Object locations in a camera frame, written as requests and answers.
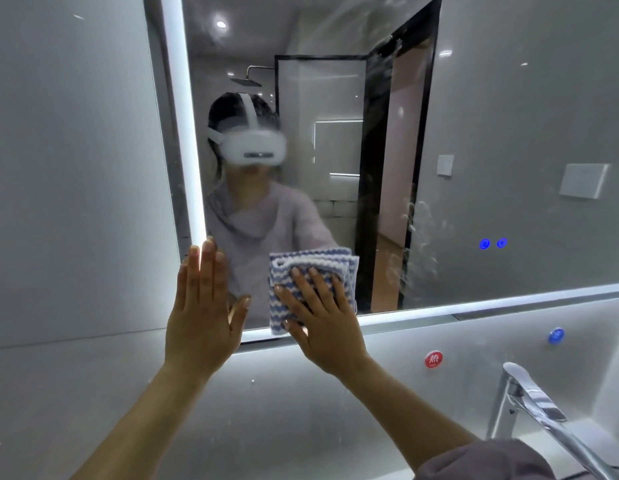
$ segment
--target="faucet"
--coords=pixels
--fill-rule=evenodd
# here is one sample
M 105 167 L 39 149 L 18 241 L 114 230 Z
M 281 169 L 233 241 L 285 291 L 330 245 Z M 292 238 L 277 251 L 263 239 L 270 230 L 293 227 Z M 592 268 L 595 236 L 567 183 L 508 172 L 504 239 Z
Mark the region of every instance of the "faucet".
M 486 439 L 512 438 L 518 411 L 528 413 L 594 478 L 619 480 L 619 473 L 585 446 L 568 428 L 568 419 L 519 364 L 506 362 L 498 385 Z

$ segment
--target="blue and white striped cloth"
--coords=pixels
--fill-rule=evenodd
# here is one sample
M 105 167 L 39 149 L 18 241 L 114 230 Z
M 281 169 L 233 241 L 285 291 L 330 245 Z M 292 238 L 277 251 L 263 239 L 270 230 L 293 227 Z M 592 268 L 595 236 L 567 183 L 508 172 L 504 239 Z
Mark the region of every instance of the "blue and white striped cloth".
M 273 293 L 274 285 L 282 285 L 305 303 L 302 293 L 298 286 L 291 279 L 291 269 L 297 267 L 305 276 L 305 279 L 312 284 L 309 270 L 310 267 L 323 276 L 328 287 L 334 291 L 332 286 L 332 274 L 336 274 L 346 290 L 347 301 L 356 313 L 356 301 L 354 300 L 354 290 L 356 290 L 356 273 L 358 271 L 358 256 L 352 256 L 352 250 L 348 248 L 322 248 L 309 251 L 297 251 L 293 253 L 271 253 L 270 254 L 270 329 L 273 335 L 284 335 L 286 330 L 282 326 L 285 319 L 295 319 L 289 313 L 287 306 Z

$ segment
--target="black door frame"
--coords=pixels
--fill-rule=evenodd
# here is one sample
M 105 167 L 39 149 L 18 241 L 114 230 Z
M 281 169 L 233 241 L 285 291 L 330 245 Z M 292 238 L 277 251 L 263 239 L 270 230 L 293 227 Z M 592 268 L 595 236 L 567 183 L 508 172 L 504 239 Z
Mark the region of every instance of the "black door frame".
M 280 61 L 366 61 L 365 95 L 363 109 L 363 140 L 356 216 L 356 243 L 354 252 L 360 257 L 356 280 L 356 301 L 360 313 L 369 313 L 372 304 L 372 285 L 376 264 L 378 218 L 381 207 L 381 184 L 385 160 L 392 68 L 394 59 L 431 39 L 427 54 L 426 78 L 421 114 L 418 125 L 417 150 L 410 202 L 415 203 L 423 156 L 423 142 L 427 120 L 427 107 L 434 69 L 434 54 L 438 37 L 438 23 L 442 0 L 432 0 L 416 15 L 401 25 L 392 35 L 372 49 L 367 55 L 276 55 L 274 57 L 274 84 L 276 114 L 279 114 L 279 62 Z M 410 206 L 408 222 L 412 222 L 415 205 Z M 405 247 L 410 249 L 410 227 L 406 231 Z M 403 252 L 402 276 L 407 271 L 408 253 Z M 403 280 L 399 289 L 397 309 L 403 305 Z

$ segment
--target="white vr headset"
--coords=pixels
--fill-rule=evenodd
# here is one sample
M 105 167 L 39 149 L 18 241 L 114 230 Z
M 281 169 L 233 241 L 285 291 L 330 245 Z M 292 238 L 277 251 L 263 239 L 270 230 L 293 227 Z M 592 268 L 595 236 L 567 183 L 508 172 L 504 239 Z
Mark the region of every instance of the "white vr headset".
M 278 131 L 260 128 L 252 98 L 249 94 L 239 94 L 248 128 L 224 134 L 208 127 L 209 139 L 218 144 L 223 158 L 234 165 L 280 165 L 287 153 L 286 138 Z

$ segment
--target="hand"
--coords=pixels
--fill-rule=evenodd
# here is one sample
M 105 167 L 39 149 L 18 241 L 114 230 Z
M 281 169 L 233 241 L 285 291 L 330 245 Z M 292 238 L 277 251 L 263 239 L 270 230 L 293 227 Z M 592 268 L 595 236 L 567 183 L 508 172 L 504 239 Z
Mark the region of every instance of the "hand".
M 238 349 L 251 303 L 241 297 L 227 310 L 227 260 L 212 240 L 200 259 L 192 246 L 178 271 L 176 300 L 167 322 L 165 365 L 188 379 L 206 381 Z
M 314 268 L 309 270 L 309 275 L 318 295 L 298 269 L 291 271 L 291 278 L 302 292 L 309 310 L 285 287 L 274 287 L 276 296 L 298 320 L 305 323 L 307 335 L 295 321 L 288 320 L 283 326 L 298 342 L 305 357 L 328 374 L 336 376 L 340 381 L 346 381 L 364 369 L 372 359 L 365 349 L 356 314 L 347 303 L 343 283 L 337 276 L 332 277 L 335 301 L 322 276 Z

